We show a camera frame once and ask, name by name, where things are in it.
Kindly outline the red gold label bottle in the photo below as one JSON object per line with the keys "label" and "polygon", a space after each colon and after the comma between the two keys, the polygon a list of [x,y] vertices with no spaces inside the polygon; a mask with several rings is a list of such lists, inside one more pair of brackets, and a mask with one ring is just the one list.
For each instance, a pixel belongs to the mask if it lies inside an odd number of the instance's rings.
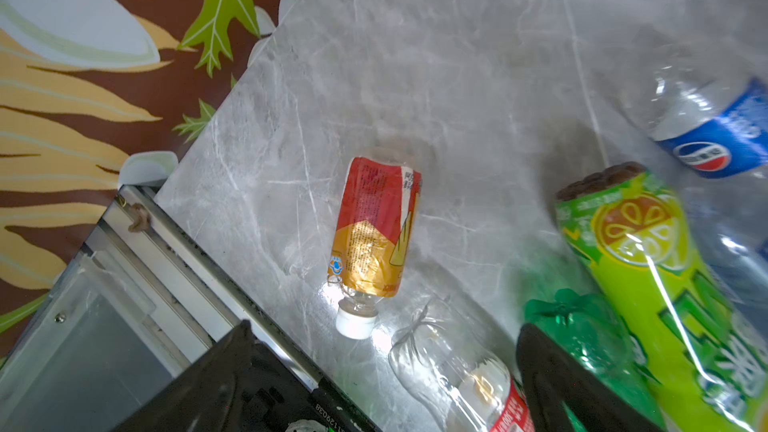
{"label": "red gold label bottle", "polygon": [[341,292],[341,335],[369,338],[378,303],[397,294],[421,188],[422,174],[407,165],[351,161],[327,267],[327,283]]}

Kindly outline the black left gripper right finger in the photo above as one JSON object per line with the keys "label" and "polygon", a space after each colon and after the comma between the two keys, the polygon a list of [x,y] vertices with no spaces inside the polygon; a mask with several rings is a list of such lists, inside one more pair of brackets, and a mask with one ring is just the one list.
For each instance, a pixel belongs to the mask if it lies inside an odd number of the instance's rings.
{"label": "black left gripper right finger", "polygon": [[587,431],[659,429],[533,324],[521,328],[516,358],[537,432],[572,431],[569,413]]}

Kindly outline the lime green label tea bottle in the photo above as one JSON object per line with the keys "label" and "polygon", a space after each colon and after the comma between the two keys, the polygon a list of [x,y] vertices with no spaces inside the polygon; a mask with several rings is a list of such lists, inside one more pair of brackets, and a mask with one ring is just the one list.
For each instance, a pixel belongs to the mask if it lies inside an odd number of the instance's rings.
{"label": "lime green label tea bottle", "polygon": [[566,242],[625,323],[635,361],[681,431],[767,427],[767,342],[716,282],[676,193],[626,162],[559,190]]}

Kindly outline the clear Pepsi bottle blue label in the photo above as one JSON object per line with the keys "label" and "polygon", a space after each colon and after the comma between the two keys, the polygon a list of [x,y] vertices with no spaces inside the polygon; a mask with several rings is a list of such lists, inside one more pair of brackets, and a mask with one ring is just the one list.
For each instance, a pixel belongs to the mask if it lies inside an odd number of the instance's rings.
{"label": "clear Pepsi bottle blue label", "polygon": [[712,42],[648,45],[623,61],[623,113],[706,179],[767,165],[767,81]]}

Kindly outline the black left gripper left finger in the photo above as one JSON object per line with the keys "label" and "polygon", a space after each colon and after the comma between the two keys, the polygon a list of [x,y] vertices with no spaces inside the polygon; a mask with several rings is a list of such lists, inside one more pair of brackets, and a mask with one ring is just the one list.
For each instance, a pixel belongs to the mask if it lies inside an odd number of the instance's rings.
{"label": "black left gripper left finger", "polygon": [[238,431],[255,336],[241,321],[117,431]]}

